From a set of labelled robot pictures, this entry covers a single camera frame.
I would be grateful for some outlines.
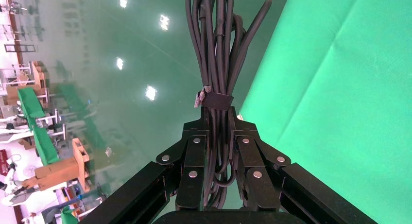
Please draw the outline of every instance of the green cloth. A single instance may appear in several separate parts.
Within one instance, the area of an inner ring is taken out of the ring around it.
[[[36,149],[43,165],[46,166],[59,161],[57,151],[47,134],[47,130],[36,126],[33,128],[33,133]]]
[[[411,223],[411,93],[412,0],[288,0],[240,113],[376,222]]]
[[[69,206],[66,206],[62,209],[62,224],[76,224],[79,221],[71,214],[74,210],[70,209]]]
[[[43,109],[40,105],[39,100],[37,99],[33,88],[28,87],[19,89],[17,91],[17,94],[21,102],[21,108],[23,110],[24,116],[27,119],[29,129],[32,130],[33,126],[37,126],[36,118],[45,117]]]

